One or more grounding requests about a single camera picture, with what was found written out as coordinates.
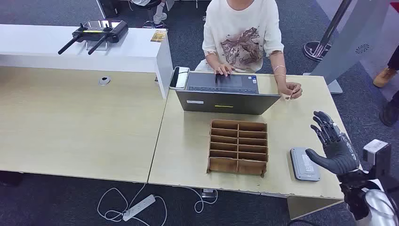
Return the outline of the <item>person's right hand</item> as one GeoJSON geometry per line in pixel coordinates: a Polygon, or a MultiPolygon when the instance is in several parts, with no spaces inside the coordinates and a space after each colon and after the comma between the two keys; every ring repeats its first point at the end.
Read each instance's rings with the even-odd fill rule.
{"type": "Polygon", "coordinates": [[[223,75],[225,77],[233,73],[235,68],[229,64],[216,64],[213,68],[215,74],[223,75]]]}

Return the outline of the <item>person's left hand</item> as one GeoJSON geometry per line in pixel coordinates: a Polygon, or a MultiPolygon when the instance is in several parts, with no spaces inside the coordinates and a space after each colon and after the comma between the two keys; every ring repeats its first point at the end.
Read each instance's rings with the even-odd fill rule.
{"type": "Polygon", "coordinates": [[[299,98],[303,92],[301,84],[296,82],[278,83],[278,91],[284,94],[287,100],[299,98]]]}

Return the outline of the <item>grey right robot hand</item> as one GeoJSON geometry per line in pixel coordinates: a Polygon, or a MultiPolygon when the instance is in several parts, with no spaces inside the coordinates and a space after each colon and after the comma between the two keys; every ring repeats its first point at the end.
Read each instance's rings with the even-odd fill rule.
{"type": "Polygon", "coordinates": [[[323,111],[314,111],[312,119],[317,126],[311,125],[311,129],[322,143],[325,156],[308,148],[305,153],[310,160],[336,175],[358,170],[360,162],[346,133],[323,111]]]}

